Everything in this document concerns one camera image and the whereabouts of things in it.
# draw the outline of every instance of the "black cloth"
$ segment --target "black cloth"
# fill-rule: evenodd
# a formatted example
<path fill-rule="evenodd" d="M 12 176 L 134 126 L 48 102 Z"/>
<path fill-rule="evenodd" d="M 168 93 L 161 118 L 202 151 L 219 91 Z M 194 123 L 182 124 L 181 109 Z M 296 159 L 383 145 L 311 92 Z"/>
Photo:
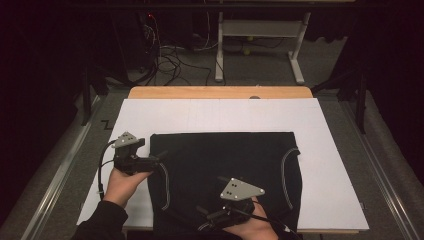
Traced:
<path fill-rule="evenodd" d="M 196 207 L 213 213 L 224 206 L 220 193 L 226 183 L 218 180 L 219 176 L 233 177 L 264 189 L 266 193 L 259 196 L 258 201 L 268 218 L 297 230 L 302 178 L 294 133 L 152 135 L 150 154 L 163 151 L 168 151 L 163 165 L 167 170 L 169 191 L 162 168 L 148 178 L 155 235 L 199 234 L 199 227 L 207 220 Z M 273 227 L 277 234 L 284 236 L 281 226 Z"/>
<path fill-rule="evenodd" d="M 93 215 L 78 226 L 72 239 L 125 240 L 122 226 L 127 218 L 122 207 L 112 202 L 100 201 Z"/>

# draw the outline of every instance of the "black cable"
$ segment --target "black cable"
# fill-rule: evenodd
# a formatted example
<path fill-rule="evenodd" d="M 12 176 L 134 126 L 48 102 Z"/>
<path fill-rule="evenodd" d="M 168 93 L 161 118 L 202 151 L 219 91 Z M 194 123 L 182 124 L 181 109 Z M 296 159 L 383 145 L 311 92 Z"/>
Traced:
<path fill-rule="evenodd" d="M 183 65 L 187 66 L 187 67 L 192 67 L 192 68 L 197 68 L 197 69 L 203 69 L 203 70 L 207 70 L 208 71 L 208 75 L 206 76 L 206 81 L 205 81 L 205 86 L 208 85 L 208 79 L 209 76 L 211 75 L 212 69 L 208 68 L 208 67 L 198 67 L 198 66 L 194 66 L 188 63 L 183 62 L 179 57 L 178 57 L 178 52 L 177 49 L 175 48 L 175 57 L 178 59 L 178 61 L 180 61 Z"/>
<path fill-rule="evenodd" d="M 105 196 L 105 193 L 104 193 L 104 190 L 103 190 L 103 184 L 102 184 L 102 167 L 104 165 L 104 164 L 102 164 L 103 158 L 105 156 L 106 150 L 109 148 L 110 145 L 112 145 L 114 143 L 115 143 L 115 140 L 112 140 L 108 144 L 106 144 L 103 147 L 102 154 L 100 155 L 99 167 L 97 169 L 97 183 L 98 183 L 98 187 L 99 187 L 100 200 L 103 200 L 103 197 Z"/>
<path fill-rule="evenodd" d="M 215 62 L 222 71 L 222 80 L 224 82 L 224 86 L 227 86 L 227 80 L 225 79 L 224 69 L 222 69 L 221 64 L 219 64 L 218 60 L 215 59 Z"/>

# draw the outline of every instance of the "white surface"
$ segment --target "white surface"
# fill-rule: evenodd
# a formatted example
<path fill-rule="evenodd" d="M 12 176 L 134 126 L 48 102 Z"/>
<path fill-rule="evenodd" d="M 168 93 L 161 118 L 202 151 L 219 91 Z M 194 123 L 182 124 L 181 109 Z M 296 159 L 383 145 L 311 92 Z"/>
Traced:
<path fill-rule="evenodd" d="M 317 99 L 126 99 L 110 140 L 125 131 L 146 139 L 139 156 L 148 155 L 154 133 L 292 131 L 303 178 L 298 230 L 369 229 Z M 113 153 L 109 148 L 104 161 Z M 111 168 L 103 169 L 105 189 Z M 96 176 L 77 224 L 91 216 L 98 201 Z M 146 182 L 126 210 L 124 226 L 152 227 Z"/>

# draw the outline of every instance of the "wire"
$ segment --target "wire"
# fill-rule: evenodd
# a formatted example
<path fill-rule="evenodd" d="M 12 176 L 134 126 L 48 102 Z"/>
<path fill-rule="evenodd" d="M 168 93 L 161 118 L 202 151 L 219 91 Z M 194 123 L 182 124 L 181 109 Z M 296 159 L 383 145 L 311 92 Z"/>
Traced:
<path fill-rule="evenodd" d="M 222 80 L 224 81 L 224 86 L 227 86 L 227 80 L 225 79 L 224 69 L 222 69 L 221 64 L 219 64 L 218 60 L 215 59 L 216 64 L 221 69 L 222 72 Z"/>
<path fill-rule="evenodd" d="M 106 144 L 103 147 L 102 154 L 100 155 L 99 167 L 97 169 L 97 182 L 98 182 L 98 187 L 99 187 L 100 200 L 103 200 L 103 197 L 105 196 L 105 193 L 104 193 L 104 190 L 103 190 L 103 184 L 102 184 L 102 167 L 104 165 L 104 164 L 102 164 L 103 158 L 105 156 L 106 150 L 109 148 L 110 145 L 112 145 L 114 143 L 115 143 L 115 140 L 112 140 L 108 144 Z"/>

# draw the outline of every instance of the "wooden table edge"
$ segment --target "wooden table edge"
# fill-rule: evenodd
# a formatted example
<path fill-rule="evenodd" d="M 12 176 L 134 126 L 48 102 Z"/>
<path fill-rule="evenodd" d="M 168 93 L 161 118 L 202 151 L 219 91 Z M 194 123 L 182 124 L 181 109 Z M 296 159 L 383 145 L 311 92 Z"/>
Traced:
<path fill-rule="evenodd" d="M 140 86 L 128 99 L 292 99 L 313 98 L 304 86 Z"/>

